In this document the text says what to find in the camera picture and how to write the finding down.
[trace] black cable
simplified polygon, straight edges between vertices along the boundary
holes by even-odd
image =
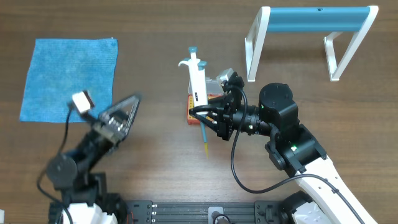
[[[70,109],[69,109],[69,112],[68,112],[68,115],[67,115],[67,120],[66,120],[66,122],[65,122],[65,134],[63,135],[63,140],[62,140],[62,143],[61,143],[60,148],[58,149],[57,155],[59,155],[59,154],[62,152],[63,147],[65,146],[65,143],[66,143],[66,141],[67,141],[67,137],[68,137],[68,127],[69,127],[69,118],[70,118],[70,114],[71,114],[71,113],[72,113],[72,109],[70,108]],[[67,208],[61,201],[59,201],[59,200],[56,199],[54,196],[52,196],[52,195],[50,195],[49,193],[47,193],[47,192],[40,186],[40,183],[41,183],[41,181],[42,181],[42,179],[43,179],[44,174],[45,174],[45,168],[43,169],[43,171],[40,173],[39,177],[37,178],[37,182],[36,182],[37,189],[38,189],[44,196],[48,197],[48,198],[51,199],[53,202],[59,204],[59,205],[62,207],[62,209],[65,211],[65,213],[67,214],[67,217],[68,217],[68,219],[69,219],[69,223],[72,224],[72,223],[73,223],[73,222],[72,222],[72,216],[70,215],[70,213],[69,213],[69,211],[68,211],[68,208]]]
[[[244,185],[242,184],[242,182],[239,180],[238,176],[237,176],[236,173],[235,173],[234,156],[235,156],[236,142],[238,141],[239,133],[241,132],[241,128],[242,128],[242,125],[243,125],[243,123],[244,123],[244,119],[245,119],[245,117],[246,117],[246,112],[247,112],[247,110],[248,110],[248,98],[246,97],[246,94],[243,92],[243,90],[242,90],[241,88],[239,88],[239,87],[237,87],[237,86],[232,86],[232,88],[238,90],[238,91],[242,94],[243,101],[244,101],[244,110],[243,110],[242,120],[241,120],[241,122],[240,122],[240,124],[239,124],[238,130],[236,131],[235,138],[234,138],[234,143],[232,144],[232,150],[231,150],[231,170],[232,170],[232,174],[233,174],[233,176],[234,176],[236,182],[238,183],[238,185],[239,185],[243,190],[245,190],[245,191],[247,191],[247,192],[249,192],[249,193],[252,193],[252,194],[263,194],[263,193],[266,193],[266,192],[270,192],[271,190],[274,190],[274,189],[276,189],[276,188],[278,188],[278,187],[280,187],[280,186],[282,186],[282,185],[284,185],[284,184],[286,184],[286,183],[289,183],[290,181],[293,181],[293,180],[296,180],[296,179],[301,179],[301,178],[304,178],[304,177],[313,177],[313,178],[316,178],[316,179],[318,179],[318,180],[321,180],[322,182],[324,182],[325,184],[327,184],[327,186],[329,186],[329,187],[331,188],[332,192],[335,193],[335,194],[337,194],[337,195],[342,199],[342,201],[343,201],[343,202],[347,205],[347,207],[352,211],[352,213],[353,213],[354,216],[358,219],[358,221],[359,221],[361,224],[365,224],[365,222],[363,222],[362,218],[358,215],[358,213],[357,213],[356,210],[353,208],[353,206],[352,206],[352,205],[347,201],[347,199],[340,193],[340,191],[339,191],[335,186],[333,186],[331,183],[329,183],[329,181],[327,181],[327,180],[324,179],[323,177],[320,177],[320,176],[315,175],[315,174],[301,174],[301,175],[296,175],[296,176],[294,176],[294,177],[285,179],[285,180],[283,180],[283,181],[281,181],[281,182],[279,182],[279,183],[277,183],[277,184],[275,184],[275,185],[273,185],[273,186],[270,186],[270,187],[268,187],[268,188],[266,188],[266,189],[263,189],[263,190],[251,190],[251,189],[247,188],[246,186],[244,186]]]

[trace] yellow pipette tip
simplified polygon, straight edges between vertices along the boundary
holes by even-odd
[[[205,142],[205,152],[206,152],[206,158],[209,159],[209,150],[207,148],[207,142]]]

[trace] blue towel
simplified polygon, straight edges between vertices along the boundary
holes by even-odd
[[[116,39],[37,39],[25,84],[21,121],[63,123],[72,94],[88,90],[95,107],[91,114],[111,106]],[[70,122],[82,119],[76,112]]]

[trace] wood grain surface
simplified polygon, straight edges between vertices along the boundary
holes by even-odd
[[[0,0],[0,208],[7,223],[46,223],[49,200],[35,180],[54,156],[63,124],[19,121],[25,80],[37,38],[119,41],[113,100],[144,95],[131,135],[96,171],[108,190],[126,200],[253,202],[282,200],[299,190],[287,184],[249,194],[231,175],[232,142],[208,130],[206,159],[200,127],[186,121],[188,70],[178,62],[188,47],[208,61],[206,74],[232,67],[245,73],[244,38],[261,6],[368,6],[379,14],[339,82],[330,82],[325,34],[270,34],[255,83],[245,91],[256,105],[260,89],[287,83],[299,119],[332,158],[343,180],[379,223],[397,223],[398,210],[398,2],[385,1],[133,1]],[[350,36],[335,40],[338,58]],[[67,148],[88,130],[71,124]],[[236,170],[242,182],[262,189],[284,178],[264,149],[268,138],[239,138]],[[52,185],[44,181],[51,193]]]

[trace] brown tabletop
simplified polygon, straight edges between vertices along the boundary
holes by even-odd
[[[188,47],[208,61],[206,74],[232,67],[243,77],[244,38],[261,6],[368,6],[380,10],[339,82],[330,82],[326,34],[267,35],[249,104],[271,82],[289,84],[299,119],[332,158],[346,185],[379,223],[396,223],[398,210],[398,13],[396,1],[0,1],[0,209],[8,223],[45,223],[49,200],[35,180],[55,155],[63,124],[19,121],[37,38],[119,40],[113,100],[143,92],[131,135],[95,171],[109,192],[126,200],[253,202],[282,200],[299,190],[287,184],[254,195],[240,189],[229,166],[232,141],[209,129],[206,159],[199,126],[186,121],[188,70],[178,62]],[[340,59],[350,40],[335,40]],[[70,125],[67,149],[89,130]],[[269,140],[242,134],[236,170],[262,189],[284,178],[264,149]],[[51,193],[51,183],[45,179]]]

